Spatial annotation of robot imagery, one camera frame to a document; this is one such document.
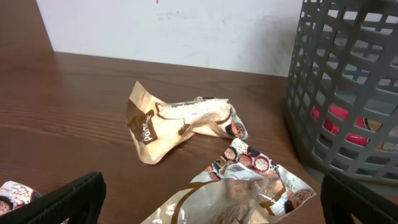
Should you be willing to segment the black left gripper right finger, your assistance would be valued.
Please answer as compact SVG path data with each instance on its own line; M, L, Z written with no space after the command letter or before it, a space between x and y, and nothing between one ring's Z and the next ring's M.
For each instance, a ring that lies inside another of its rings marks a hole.
M324 175L320 200L326 224L397 224L397 205L337 170Z

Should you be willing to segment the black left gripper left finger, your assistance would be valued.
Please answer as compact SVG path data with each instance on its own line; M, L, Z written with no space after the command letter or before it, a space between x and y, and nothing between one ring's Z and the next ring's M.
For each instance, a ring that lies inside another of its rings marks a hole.
M59 189L43 195L22 208L1 216L1 223L96 224L106 197L101 172L90 172Z

